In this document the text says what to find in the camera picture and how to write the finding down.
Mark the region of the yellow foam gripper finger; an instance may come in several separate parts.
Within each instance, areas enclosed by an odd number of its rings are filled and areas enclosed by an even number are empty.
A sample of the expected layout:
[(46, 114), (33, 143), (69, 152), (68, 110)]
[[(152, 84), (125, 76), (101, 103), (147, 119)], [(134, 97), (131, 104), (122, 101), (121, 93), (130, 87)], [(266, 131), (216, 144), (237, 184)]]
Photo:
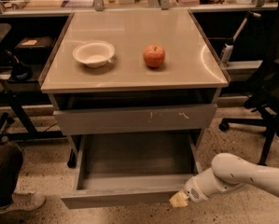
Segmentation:
[(183, 190), (180, 190), (169, 199), (169, 202), (175, 208), (186, 207), (188, 206), (188, 196)]

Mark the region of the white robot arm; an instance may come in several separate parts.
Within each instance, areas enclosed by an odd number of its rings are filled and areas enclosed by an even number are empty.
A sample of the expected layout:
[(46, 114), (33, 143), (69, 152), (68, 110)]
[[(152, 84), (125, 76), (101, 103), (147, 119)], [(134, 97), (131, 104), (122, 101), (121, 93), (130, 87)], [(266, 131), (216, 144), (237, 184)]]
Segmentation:
[(279, 168), (220, 153), (212, 159), (210, 168), (189, 179), (169, 202), (172, 207), (186, 207), (190, 202), (205, 202), (213, 195), (230, 193), (245, 184), (279, 198)]

